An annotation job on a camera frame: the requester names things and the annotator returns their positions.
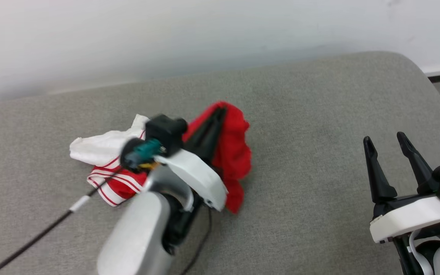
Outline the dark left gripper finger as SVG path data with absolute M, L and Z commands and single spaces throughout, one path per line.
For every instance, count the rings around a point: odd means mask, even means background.
M 222 127 L 225 122 L 227 108 L 218 107 L 203 123 L 203 136 L 201 140 L 201 158 L 212 166 L 215 150 L 221 136 Z
M 187 142 L 184 145 L 184 148 L 186 150 L 188 150 L 188 151 L 201 151 L 201 140 L 202 140 L 203 129 L 204 129 L 203 123 L 201 123 L 200 127 L 194 131 L 194 133 L 189 137 L 189 139 L 187 139 Z

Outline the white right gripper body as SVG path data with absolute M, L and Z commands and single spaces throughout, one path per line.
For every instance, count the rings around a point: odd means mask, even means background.
M 374 218 L 370 221 L 373 242 L 411 233 L 440 223 L 440 198 L 435 194 L 379 198 L 372 194 Z

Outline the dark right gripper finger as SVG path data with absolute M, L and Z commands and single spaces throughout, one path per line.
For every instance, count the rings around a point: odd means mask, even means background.
M 369 136 L 363 138 L 366 167 L 372 202 L 380 204 L 396 198 L 397 191 L 389 185 L 388 180 L 379 164 L 377 150 Z
M 401 151 L 408 158 L 414 177 L 417 181 L 417 193 L 420 195 L 431 194 L 438 190 L 439 183 L 433 178 L 433 170 L 419 151 L 410 142 L 403 132 L 396 133 Z

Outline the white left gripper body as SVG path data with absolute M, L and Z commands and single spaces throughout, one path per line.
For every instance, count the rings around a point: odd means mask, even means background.
M 221 177 L 199 156 L 180 149 L 170 157 L 156 155 L 154 160 L 178 176 L 189 188 L 194 190 L 206 204 L 222 211 L 226 205 L 228 191 Z

